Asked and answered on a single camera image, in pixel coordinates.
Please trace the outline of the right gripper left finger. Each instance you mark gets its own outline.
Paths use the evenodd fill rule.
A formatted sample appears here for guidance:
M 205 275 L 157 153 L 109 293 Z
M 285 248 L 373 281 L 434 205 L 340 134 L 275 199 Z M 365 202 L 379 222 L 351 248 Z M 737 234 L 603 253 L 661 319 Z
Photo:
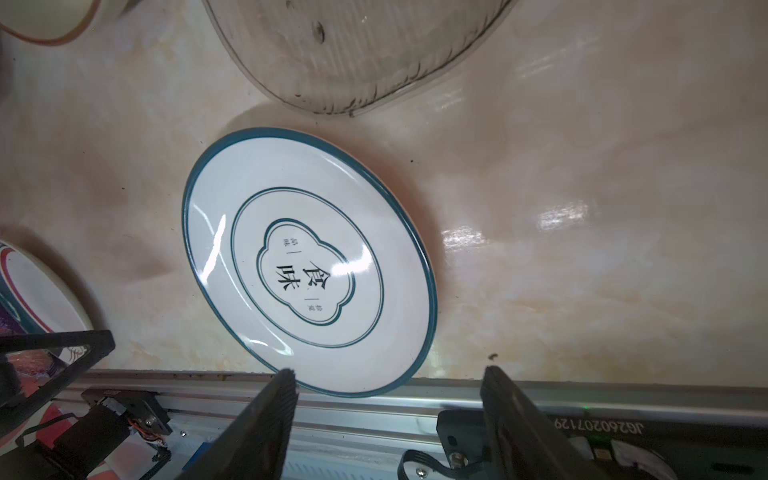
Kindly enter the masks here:
M 244 408 L 181 479 L 282 477 L 299 392 L 295 373 L 283 369 Z

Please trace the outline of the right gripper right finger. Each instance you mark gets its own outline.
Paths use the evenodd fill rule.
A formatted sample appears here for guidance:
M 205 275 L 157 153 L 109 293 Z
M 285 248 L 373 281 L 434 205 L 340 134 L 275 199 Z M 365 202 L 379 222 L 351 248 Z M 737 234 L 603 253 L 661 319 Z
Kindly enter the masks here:
M 480 387 L 490 479 L 606 479 L 497 366 Z

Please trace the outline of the white teal-ring plate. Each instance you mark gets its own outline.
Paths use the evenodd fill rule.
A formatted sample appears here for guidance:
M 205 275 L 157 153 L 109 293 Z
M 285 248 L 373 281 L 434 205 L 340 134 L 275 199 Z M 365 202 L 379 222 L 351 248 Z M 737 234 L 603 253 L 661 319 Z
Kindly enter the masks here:
M 223 327 L 301 386 L 372 397 L 425 362 L 438 323 L 425 244 L 387 186 L 332 143 L 276 127 L 218 139 L 186 181 L 182 235 Z

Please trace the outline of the large green-red rim plate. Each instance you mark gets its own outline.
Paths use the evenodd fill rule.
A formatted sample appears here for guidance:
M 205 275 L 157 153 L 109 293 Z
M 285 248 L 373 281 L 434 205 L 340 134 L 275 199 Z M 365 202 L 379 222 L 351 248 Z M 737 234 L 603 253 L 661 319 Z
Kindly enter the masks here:
M 68 285 L 31 253 L 1 242 L 1 306 L 27 333 L 92 330 Z

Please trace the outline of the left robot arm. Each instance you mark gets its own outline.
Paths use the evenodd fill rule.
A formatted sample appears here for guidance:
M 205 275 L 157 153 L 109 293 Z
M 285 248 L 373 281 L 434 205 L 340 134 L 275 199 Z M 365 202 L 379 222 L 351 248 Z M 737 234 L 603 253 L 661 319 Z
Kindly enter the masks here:
M 3 335 L 1 434 L 21 426 L 114 348 L 108 330 Z

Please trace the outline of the grey glass plate right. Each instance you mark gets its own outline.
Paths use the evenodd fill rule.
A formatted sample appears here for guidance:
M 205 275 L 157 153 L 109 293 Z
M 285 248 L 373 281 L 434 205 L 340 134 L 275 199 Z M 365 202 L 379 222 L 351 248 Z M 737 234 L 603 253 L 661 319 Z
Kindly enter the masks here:
M 230 58 L 264 95 L 355 117 L 436 80 L 505 20 L 512 1 L 207 1 Z

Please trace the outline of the cream floral plate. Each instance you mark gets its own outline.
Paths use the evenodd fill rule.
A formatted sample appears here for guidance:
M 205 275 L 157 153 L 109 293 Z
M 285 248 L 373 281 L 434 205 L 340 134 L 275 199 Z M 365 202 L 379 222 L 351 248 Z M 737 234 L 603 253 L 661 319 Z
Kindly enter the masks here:
M 65 45 L 114 23 L 137 4 L 130 0 L 1 0 L 1 31 L 34 45 Z

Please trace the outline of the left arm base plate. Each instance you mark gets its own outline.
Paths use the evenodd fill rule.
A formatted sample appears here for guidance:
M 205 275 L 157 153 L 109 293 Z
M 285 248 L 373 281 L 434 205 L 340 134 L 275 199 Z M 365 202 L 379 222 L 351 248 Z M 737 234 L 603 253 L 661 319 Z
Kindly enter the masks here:
M 104 479 L 99 469 L 132 433 L 154 450 L 151 479 L 172 459 L 164 434 L 148 430 L 167 416 L 148 392 L 115 392 L 91 405 L 82 417 L 49 405 L 36 424 L 29 422 L 3 437 L 13 449 L 1 455 L 3 479 Z

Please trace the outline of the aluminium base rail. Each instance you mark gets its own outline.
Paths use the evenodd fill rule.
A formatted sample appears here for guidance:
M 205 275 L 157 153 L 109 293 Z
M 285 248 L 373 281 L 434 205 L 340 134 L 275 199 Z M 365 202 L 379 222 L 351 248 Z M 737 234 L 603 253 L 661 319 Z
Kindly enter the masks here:
M 171 478 L 204 444 L 213 442 L 266 386 L 265 375 L 93 372 L 53 400 L 83 415 L 89 390 L 147 391 L 167 412 Z M 762 427 L 763 389 L 594 383 L 522 382 L 548 417 L 584 415 L 630 421 L 667 421 Z M 481 410 L 476 380 L 413 380 L 370 398 L 336 398 L 304 390 L 294 417 L 283 474 L 291 479 L 392 479 L 401 455 L 419 450 L 447 464 L 436 427 L 445 410 Z

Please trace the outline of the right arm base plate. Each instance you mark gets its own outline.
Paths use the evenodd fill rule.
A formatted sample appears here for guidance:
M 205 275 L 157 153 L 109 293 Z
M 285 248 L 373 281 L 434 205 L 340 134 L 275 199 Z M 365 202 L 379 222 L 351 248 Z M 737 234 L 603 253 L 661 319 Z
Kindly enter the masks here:
M 620 418 L 549 417 L 575 450 L 613 479 L 765 479 L 767 430 Z M 445 410 L 436 431 L 448 461 L 406 451 L 399 479 L 489 479 L 491 440 L 479 410 Z

